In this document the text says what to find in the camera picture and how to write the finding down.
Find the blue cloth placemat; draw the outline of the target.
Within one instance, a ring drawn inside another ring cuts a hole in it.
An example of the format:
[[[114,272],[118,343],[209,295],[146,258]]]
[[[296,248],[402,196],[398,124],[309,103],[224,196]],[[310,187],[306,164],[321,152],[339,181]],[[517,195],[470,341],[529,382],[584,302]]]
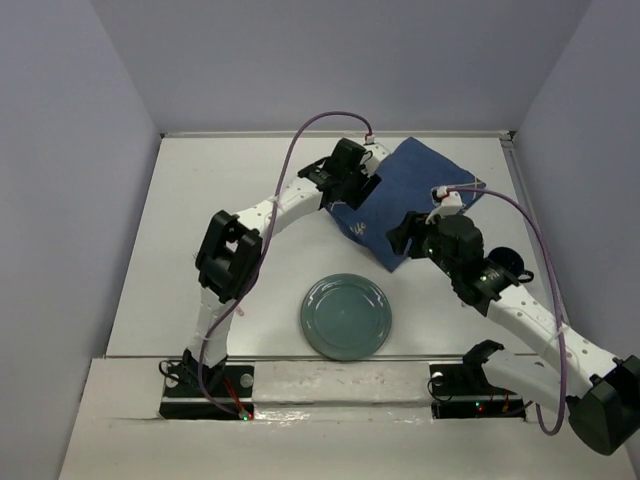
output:
[[[381,182],[356,210],[343,202],[325,210],[340,231],[366,248],[387,271],[404,262],[396,256],[386,233],[399,226],[409,211],[430,213],[431,191],[440,186],[483,189],[486,183],[414,137],[408,137],[383,160],[376,173]]]

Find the dark blue mug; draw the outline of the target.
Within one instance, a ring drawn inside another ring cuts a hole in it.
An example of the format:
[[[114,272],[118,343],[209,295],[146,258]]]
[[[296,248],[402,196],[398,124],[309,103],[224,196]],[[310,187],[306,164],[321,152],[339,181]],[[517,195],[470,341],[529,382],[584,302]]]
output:
[[[510,272],[520,283],[530,283],[535,278],[535,274],[525,267],[522,256],[509,247],[501,246],[492,249],[488,258]]]

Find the teal ceramic plate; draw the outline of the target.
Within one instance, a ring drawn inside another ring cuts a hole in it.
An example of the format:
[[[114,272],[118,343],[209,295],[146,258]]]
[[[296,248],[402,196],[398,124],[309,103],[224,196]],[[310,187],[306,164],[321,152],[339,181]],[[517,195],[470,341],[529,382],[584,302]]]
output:
[[[339,273],[320,279],[308,290],[299,322],[315,352],[338,362],[356,362],[384,345],[392,328],[392,309],[371,280]]]

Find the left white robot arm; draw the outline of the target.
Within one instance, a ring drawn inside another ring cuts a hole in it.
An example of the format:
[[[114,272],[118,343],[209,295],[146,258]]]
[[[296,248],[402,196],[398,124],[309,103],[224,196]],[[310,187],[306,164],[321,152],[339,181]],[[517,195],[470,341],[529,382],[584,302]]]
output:
[[[333,152],[302,168],[268,199],[235,214],[216,213],[195,257],[201,300],[196,333],[181,376],[201,395],[221,383],[234,310],[255,285],[273,237],[302,217],[334,204],[358,209],[380,183],[390,151],[372,138],[338,141]]]

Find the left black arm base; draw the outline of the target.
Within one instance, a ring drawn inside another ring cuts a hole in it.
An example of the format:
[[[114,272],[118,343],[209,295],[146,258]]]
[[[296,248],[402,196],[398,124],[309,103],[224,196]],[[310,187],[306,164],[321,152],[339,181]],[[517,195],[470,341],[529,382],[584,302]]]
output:
[[[253,387],[255,367],[230,364],[206,386],[182,371],[177,360],[158,365],[164,385],[158,414],[166,420],[251,421],[254,418]]]

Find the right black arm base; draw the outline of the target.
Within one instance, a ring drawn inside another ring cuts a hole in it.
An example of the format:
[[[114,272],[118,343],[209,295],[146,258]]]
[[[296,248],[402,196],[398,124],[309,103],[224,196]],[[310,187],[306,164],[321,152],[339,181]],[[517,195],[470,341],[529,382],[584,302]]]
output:
[[[485,340],[474,345],[454,363],[430,363],[426,381],[435,420],[527,418],[533,404],[507,389],[491,385],[483,367],[502,344]]]

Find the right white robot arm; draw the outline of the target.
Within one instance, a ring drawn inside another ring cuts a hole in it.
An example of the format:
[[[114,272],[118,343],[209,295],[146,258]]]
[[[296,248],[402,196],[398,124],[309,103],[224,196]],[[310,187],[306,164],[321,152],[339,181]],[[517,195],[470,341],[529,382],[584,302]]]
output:
[[[487,257],[481,231],[463,215],[409,212],[387,238],[394,253],[431,260],[453,291],[480,315],[505,328],[540,358],[517,361],[495,346],[460,368],[462,384],[482,392],[495,385],[555,411],[591,450],[609,456],[639,429],[639,359],[621,358],[557,326],[517,277]]]

